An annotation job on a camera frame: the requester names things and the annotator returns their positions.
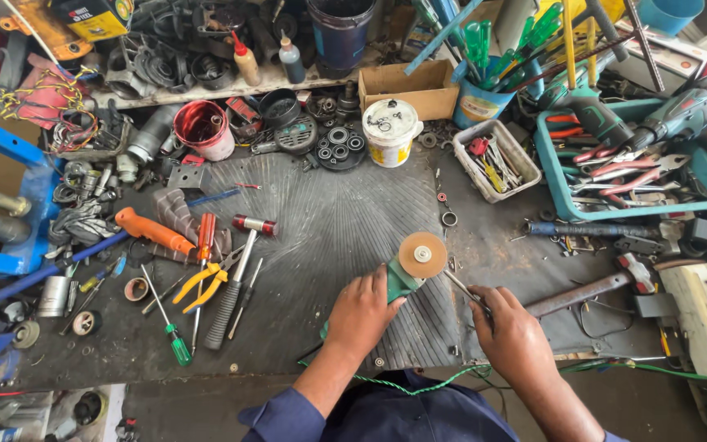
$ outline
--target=blue metal frame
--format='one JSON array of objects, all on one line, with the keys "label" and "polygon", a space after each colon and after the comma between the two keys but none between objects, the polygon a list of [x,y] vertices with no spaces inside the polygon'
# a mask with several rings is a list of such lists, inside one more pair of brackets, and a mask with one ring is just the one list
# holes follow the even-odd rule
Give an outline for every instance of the blue metal frame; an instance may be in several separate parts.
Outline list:
[{"label": "blue metal frame", "polygon": [[32,234],[21,244],[2,248],[0,276],[25,275],[40,267],[48,251],[49,220],[59,213],[53,194],[60,177],[42,150],[1,127],[0,153],[26,165],[19,195],[32,203],[32,209],[23,218],[32,227]]}]

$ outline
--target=metal shelf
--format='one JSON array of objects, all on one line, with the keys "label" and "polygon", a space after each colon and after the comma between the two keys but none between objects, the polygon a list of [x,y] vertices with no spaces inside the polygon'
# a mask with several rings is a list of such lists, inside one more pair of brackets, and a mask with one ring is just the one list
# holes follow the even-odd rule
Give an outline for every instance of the metal shelf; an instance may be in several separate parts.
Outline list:
[{"label": "metal shelf", "polygon": [[[362,59],[359,62],[359,67],[362,68],[378,65],[380,56],[381,54],[377,50],[374,50],[369,46],[365,47],[365,55],[362,56]],[[359,76],[359,69],[355,68],[350,75],[343,79],[322,79],[318,75],[318,70],[315,68],[315,65],[313,65],[310,69],[307,69],[307,77],[305,81],[299,84],[291,84],[288,82],[288,79],[285,78],[282,66],[263,65],[260,67],[260,70],[263,80],[258,86],[248,86],[244,82],[244,78],[241,75],[238,75],[236,80],[234,80],[229,87],[221,90],[206,90],[200,85],[196,85],[184,94],[171,94],[165,89],[160,89],[152,96],[141,100],[123,100],[116,94],[113,94],[113,92],[104,93],[100,91],[93,92],[92,97],[102,106],[108,103],[109,98],[113,98],[116,103],[116,108],[143,108],[146,106],[186,103],[187,101],[193,100],[216,100],[219,98],[240,97],[242,95],[265,94],[266,92],[283,87],[293,90],[300,90],[312,89],[314,87],[338,86],[340,84],[345,84],[345,82],[349,79],[357,81]],[[86,105],[87,107],[91,107],[91,101],[87,102]]]}]

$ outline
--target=person's left hand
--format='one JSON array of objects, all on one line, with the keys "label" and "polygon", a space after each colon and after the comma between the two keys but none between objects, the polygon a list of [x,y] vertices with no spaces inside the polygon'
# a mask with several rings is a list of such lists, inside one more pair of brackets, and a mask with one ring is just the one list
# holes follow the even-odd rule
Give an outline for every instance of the person's left hand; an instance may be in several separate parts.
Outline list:
[{"label": "person's left hand", "polygon": [[331,309],[324,347],[338,346],[360,363],[378,344],[405,301],[400,296],[387,304],[386,264],[378,266],[375,273],[356,277],[342,289]]}]

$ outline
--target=rubber mat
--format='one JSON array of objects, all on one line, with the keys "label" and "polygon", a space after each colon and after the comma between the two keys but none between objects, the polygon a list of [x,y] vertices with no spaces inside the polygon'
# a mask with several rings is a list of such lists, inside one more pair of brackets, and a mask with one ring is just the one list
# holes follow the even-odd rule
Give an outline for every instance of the rubber mat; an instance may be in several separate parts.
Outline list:
[{"label": "rubber mat", "polygon": [[[418,165],[384,169],[366,160],[355,173],[302,173],[300,160],[274,153],[221,161],[211,170],[215,191],[233,183],[262,189],[243,188],[241,195],[192,207],[197,216],[213,212],[218,223],[230,223],[240,213],[279,226],[277,237],[261,236],[255,243],[244,279],[249,283],[263,258],[255,295],[235,339],[223,344],[236,353],[243,349],[238,347],[250,345],[257,353],[253,360],[295,359],[319,341],[337,295],[351,279],[391,259],[413,232],[442,237],[432,172]],[[236,248],[246,236],[234,235]],[[408,297],[365,360],[366,367],[394,370],[459,363],[449,351],[459,337],[450,286],[442,278],[428,279]],[[211,309],[216,310],[218,302],[213,300]],[[383,359],[383,367],[376,366],[377,358]]]}]

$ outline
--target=cutting disc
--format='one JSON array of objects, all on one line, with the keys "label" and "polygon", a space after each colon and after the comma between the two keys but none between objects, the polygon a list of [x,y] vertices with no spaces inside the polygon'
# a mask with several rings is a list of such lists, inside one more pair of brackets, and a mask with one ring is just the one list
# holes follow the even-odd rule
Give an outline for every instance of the cutting disc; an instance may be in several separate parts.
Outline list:
[{"label": "cutting disc", "polygon": [[[429,251],[430,256],[426,262],[421,262],[417,257],[417,248],[419,250]],[[428,232],[416,232],[410,234],[400,244],[398,252],[400,266],[403,267],[406,273],[413,277],[434,277],[441,273],[446,266],[446,246],[437,236]]]}]

